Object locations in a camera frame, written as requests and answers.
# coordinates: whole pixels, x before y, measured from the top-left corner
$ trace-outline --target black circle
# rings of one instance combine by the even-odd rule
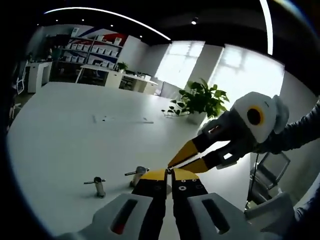
[[[249,109],[249,111],[246,113],[246,116],[252,125],[258,125],[261,122],[260,112],[257,109]]]

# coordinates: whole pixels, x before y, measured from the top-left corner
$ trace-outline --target metal part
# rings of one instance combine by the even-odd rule
[[[96,176],[93,181],[96,188],[97,197],[103,199],[106,196],[106,193],[104,191],[104,186],[102,185],[102,182],[103,182],[102,179]]]
[[[95,183],[95,181],[86,181],[86,182],[84,182],[83,184],[94,184]]]
[[[132,181],[130,182],[130,186],[131,186],[131,187],[135,187],[135,186],[138,184],[140,178],[141,178],[146,172],[148,172],[149,170],[150,170],[149,168],[146,168],[146,167],[143,167],[143,166],[137,166],[137,167],[136,167],[136,170],[135,170],[135,174],[134,174],[134,176],[133,176],[133,179],[132,179]]]
[[[185,191],[185,190],[187,190],[187,187],[185,187],[185,186],[180,186],[180,187],[179,187],[179,190],[180,190],[180,191]]]

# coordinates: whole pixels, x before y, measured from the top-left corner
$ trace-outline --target metal cylinder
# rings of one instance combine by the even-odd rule
[[[94,185],[96,188],[96,195],[97,197],[103,199],[106,196],[106,193],[104,191],[104,186],[102,185],[102,179],[98,176],[96,176],[94,179]]]
[[[138,184],[140,178],[148,171],[149,171],[149,168],[145,168],[143,166],[137,166],[135,170],[136,173],[133,176],[132,181],[130,182],[130,186],[135,187]]]

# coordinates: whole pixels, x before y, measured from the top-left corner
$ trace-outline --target white box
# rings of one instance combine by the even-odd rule
[[[109,50],[109,49],[106,49],[106,50],[104,51],[104,55],[109,56],[109,55],[110,55],[110,53],[111,53],[111,50]]]
[[[98,35],[98,37],[96,38],[98,41],[102,41],[102,39],[104,39],[104,35]]]
[[[66,62],[71,62],[71,57],[72,57],[71,55],[70,55],[70,56],[66,56],[66,57],[65,57],[65,61],[66,61]]]
[[[82,50],[83,47],[84,47],[84,45],[79,43],[78,46],[76,46],[76,49],[77,50]]]
[[[117,52],[117,51],[112,51],[112,52],[111,52],[111,56],[112,56],[112,57],[116,57],[117,55],[118,55],[118,52]]]
[[[96,53],[98,51],[98,47],[97,46],[93,46],[91,49],[92,53]]]
[[[84,45],[83,46],[83,51],[89,52],[89,48],[90,48],[90,45]]]
[[[109,62],[109,66],[110,69],[113,69],[115,67],[115,64],[113,62]]]
[[[78,56],[72,56],[71,57],[71,62],[76,63],[78,60]]]
[[[107,68],[108,67],[108,62],[107,61],[103,61],[101,66],[104,67],[104,68]]]
[[[80,56],[79,59],[78,59],[78,63],[83,64],[84,61],[85,61],[85,58]]]
[[[119,45],[121,43],[122,38],[121,37],[116,37],[114,40],[114,45]]]
[[[79,28],[78,27],[74,27],[73,30],[72,30],[72,33],[71,33],[71,37],[77,36],[78,31],[79,31]]]
[[[98,49],[98,53],[99,53],[99,54],[104,54],[104,52],[105,52],[105,49],[104,49],[104,48],[99,47],[99,49]]]

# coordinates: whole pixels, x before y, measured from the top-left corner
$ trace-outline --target black ceiling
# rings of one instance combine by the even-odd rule
[[[135,37],[149,44],[169,41],[153,31],[127,19],[90,10],[65,10],[43,15],[45,11],[64,7],[90,7],[104,9],[140,21],[165,34],[172,41],[200,40],[212,45],[233,44],[267,54],[267,34],[263,11],[259,0],[224,1],[101,1],[56,0],[42,1],[31,7],[30,20],[35,26],[54,24],[85,24]],[[296,5],[319,30],[317,0],[295,0]],[[320,94],[319,39],[281,5],[268,0],[273,26],[273,57],[285,64],[287,71],[303,81],[314,93]],[[191,25],[198,16],[198,24]]]

